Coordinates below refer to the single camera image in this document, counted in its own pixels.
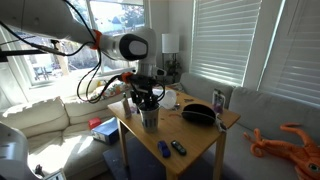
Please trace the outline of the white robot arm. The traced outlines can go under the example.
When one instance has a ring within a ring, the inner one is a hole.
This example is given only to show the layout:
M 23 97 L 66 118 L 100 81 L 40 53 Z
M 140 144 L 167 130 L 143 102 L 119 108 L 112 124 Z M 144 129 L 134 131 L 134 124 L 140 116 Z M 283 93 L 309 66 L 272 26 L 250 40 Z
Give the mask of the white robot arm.
M 156 34 L 142 28 L 128 34 L 108 36 L 76 21 L 67 0 L 0 0 L 1 25 L 44 37 L 67 39 L 104 53 L 112 60 L 139 61 L 136 74 L 122 73 L 118 79 L 143 87 L 155 82 Z

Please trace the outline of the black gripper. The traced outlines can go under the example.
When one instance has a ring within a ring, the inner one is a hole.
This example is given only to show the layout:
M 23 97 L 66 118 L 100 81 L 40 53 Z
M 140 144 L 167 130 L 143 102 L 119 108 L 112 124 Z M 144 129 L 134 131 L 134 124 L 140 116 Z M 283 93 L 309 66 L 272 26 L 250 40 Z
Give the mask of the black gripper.
M 153 87 L 158 84 L 156 79 L 152 77 L 133 74 L 129 78 L 133 90 L 131 91 L 132 100 L 135 104 L 156 104 L 158 102 L 158 95 L 153 94 Z

